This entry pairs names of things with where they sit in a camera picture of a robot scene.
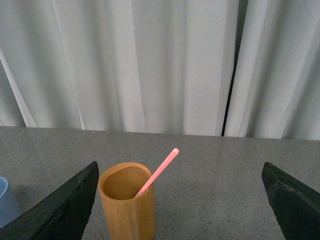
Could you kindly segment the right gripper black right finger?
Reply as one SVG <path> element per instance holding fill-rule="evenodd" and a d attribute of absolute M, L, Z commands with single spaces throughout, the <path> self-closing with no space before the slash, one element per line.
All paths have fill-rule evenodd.
<path fill-rule="evenodd" d="M 320 238 L 320 193 L 270 162 L 261 178 L 268 202 L 286 240 Z"/>

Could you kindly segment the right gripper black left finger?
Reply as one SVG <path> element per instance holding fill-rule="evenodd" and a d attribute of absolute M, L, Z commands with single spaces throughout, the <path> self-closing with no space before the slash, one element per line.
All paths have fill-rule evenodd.
<path fill-rule="evenodd" d="M 99 168 L 91 162 L 0 230 L 2 240 L 80 240 L 95 203 Z"/>

